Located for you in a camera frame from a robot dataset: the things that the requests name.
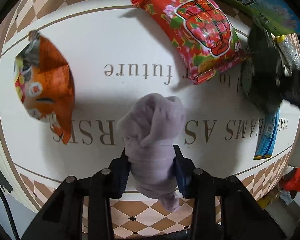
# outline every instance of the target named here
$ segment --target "red snack bag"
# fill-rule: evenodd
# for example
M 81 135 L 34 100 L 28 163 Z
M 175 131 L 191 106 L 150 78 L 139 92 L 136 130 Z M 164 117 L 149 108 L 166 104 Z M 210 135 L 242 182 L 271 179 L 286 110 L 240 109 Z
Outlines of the red snack bag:
M 131 0 L 169 36 L 200 84 L 245 60 L 237 34 L 214 0 Z

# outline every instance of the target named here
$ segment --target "orange bag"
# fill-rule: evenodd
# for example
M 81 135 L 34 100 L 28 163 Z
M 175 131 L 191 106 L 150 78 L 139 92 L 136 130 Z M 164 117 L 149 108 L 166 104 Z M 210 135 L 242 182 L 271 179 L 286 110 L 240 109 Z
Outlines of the orange bag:
M 58 49 L 37 31 L 14 64 L 15 88 L 29 115 L 49 122 L 67 144 L 71 137 L 74 82 L 68 62 Z

